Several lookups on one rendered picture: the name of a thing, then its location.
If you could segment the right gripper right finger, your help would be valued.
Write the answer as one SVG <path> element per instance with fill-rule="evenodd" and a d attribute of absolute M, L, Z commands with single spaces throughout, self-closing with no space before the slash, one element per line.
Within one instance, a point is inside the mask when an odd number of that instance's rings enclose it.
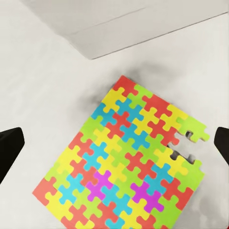
<path fill-rule="evenodd" d="M 214 145 L 229 165 L 229 129 L 223 127 L 217 128 Z"/>

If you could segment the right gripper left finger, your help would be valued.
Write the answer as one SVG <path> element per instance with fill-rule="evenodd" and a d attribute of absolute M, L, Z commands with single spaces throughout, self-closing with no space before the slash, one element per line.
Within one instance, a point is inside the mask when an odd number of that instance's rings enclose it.
<path fill-rule="evenodd" d="M 0 184 L 25 145 L 20 127 L 0 132 Z"/>

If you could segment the jigsaw puzzle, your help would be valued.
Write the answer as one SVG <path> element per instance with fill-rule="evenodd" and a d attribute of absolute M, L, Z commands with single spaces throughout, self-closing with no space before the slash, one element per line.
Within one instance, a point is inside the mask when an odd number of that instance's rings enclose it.
<path fill-rule="evenodd" d="M 67 229 L 172 229 L 206 174 L 167 145 L 206 128 L 122 75 L 32 194 Z"/>

